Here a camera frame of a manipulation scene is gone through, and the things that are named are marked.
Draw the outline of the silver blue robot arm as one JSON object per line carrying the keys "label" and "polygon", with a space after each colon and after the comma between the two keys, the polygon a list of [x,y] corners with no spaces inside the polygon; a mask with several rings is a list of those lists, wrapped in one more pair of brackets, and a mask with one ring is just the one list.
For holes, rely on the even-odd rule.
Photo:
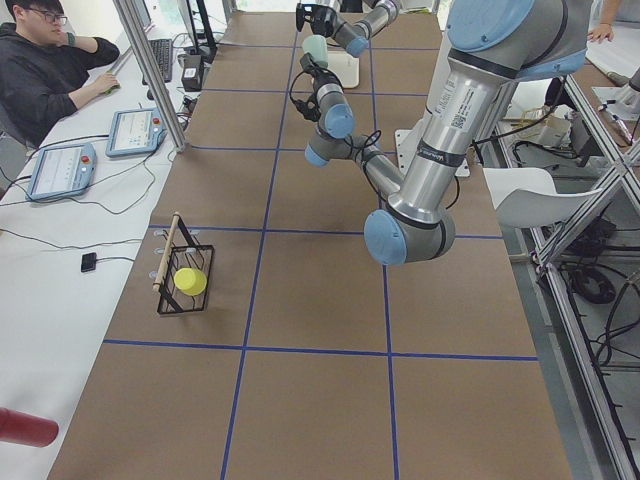
{"label": "silver blue robot arm", "polygon": [[[350,23],[344,13],[362,13],[362,4],[369,7],[364,17]],[[343,48],[354,58],[370,45],[370,40],[393,23],[401,13],[402,2],[379,1],[299,1],[296,6],[296,28],[309,24],[311,31]]]}
{"label": "silver blue robot arm", "polygon": [[577,71],[585,61],[590,12],[587,1],[454,2],[443,49],[450,71],[406,171],[372,137],[355,133],[338,77],[314,54],[303,55],[315,106],[306,159],[317,166],[355,162],[383,199],[364,226],[366,247],[378,263],[425,261],[450,249],[455,224],[442,200],[497,92],[507,83]]}

